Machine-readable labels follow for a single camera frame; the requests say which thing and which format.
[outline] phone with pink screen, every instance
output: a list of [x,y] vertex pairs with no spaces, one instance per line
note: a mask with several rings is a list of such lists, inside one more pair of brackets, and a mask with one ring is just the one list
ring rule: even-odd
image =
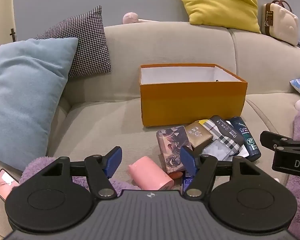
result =
[[13,187],[19,183],[5,169],[0,170],[0,198],[5,201]]

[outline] metal screw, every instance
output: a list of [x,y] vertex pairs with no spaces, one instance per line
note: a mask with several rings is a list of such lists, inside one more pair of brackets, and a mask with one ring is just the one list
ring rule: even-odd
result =
[[187,195],[190,197],[199,197],[201,196],[202,192],[199,189],[191,188],[187,190]]
[[111,197],[114,194],[114,191],[110,188],[103,188],[99,190],[98,193],[101,197]]

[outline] open cardboard box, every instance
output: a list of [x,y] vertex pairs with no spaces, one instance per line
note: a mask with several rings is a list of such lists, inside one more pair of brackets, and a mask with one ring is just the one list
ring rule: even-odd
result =
[[215,64],[141,65],[144,126],[187,124],[217,114],[240,116],[248,83]]

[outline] pink cup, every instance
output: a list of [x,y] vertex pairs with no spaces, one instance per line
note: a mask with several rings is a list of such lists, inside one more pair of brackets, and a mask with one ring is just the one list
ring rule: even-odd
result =
[[143,190],[171,189],[174,184],[174,181],[148,156],[129,165],[128,172]]

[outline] round black disc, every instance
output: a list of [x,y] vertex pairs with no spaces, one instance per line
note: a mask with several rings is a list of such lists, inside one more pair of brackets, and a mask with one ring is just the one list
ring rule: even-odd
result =
[[12,190],[5,203],[12,227],[30,233],[62,231],[83,220],[93,200],[84,187],[55,177],[42,177],[35,184]]
[[256,175],[216,187],[209,208],[234,229],[263,233],[287,228],[297,211],[297,201],[278,182]]

